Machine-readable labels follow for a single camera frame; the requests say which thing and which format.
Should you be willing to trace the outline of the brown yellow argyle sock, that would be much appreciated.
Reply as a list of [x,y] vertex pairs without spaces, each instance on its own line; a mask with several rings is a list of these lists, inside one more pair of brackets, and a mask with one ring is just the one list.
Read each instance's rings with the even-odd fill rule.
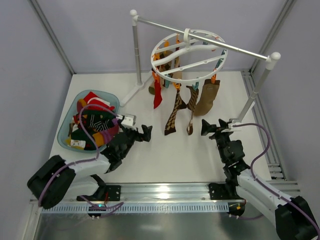
[[167,123],[164,128],[164,135],[167,136],[169,134],[175,133],[176,132],[176,117],[177,113],[179,110],[186,109],[187,105],[183,101],[181,94],[180,94],[180,89],[176,89],[176,95],[175,95],[175,101],[174,101],[174,106],[173,110],[167,120]]

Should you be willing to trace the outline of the red sock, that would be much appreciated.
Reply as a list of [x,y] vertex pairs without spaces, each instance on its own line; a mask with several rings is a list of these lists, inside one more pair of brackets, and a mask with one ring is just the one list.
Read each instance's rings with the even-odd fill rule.
[[162,87],[160,80],[154,81],[154,100],[153,100],[153,108],[156,109],[162,102]]

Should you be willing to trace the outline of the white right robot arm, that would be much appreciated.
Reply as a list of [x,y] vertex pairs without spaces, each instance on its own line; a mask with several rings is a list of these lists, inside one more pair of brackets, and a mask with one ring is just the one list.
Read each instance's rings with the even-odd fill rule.
[[201,135],[216,142],[226,176],[224,183],[208,185],[211,200],[244,200],[251,203],[275,227],[281,240],[318,240],[320,228],[302,196],[292,197],[267,183],[254,172],[255,157],[251,164],[244,160],[240,140],[230,135],[240,124],[219,119],[219,124],[201,121]]

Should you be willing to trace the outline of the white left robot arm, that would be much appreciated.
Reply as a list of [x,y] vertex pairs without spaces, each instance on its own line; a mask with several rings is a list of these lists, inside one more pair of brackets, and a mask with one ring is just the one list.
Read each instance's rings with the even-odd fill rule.
[[127,157],[135,142],[150,142],[152,126],[123,128],[99,153],[98,158],[69,161],[54,155],[28,180],[27,187],[38,205],[51,209],[63,200],[118,201],[114,190],[100,177],[115,171]]

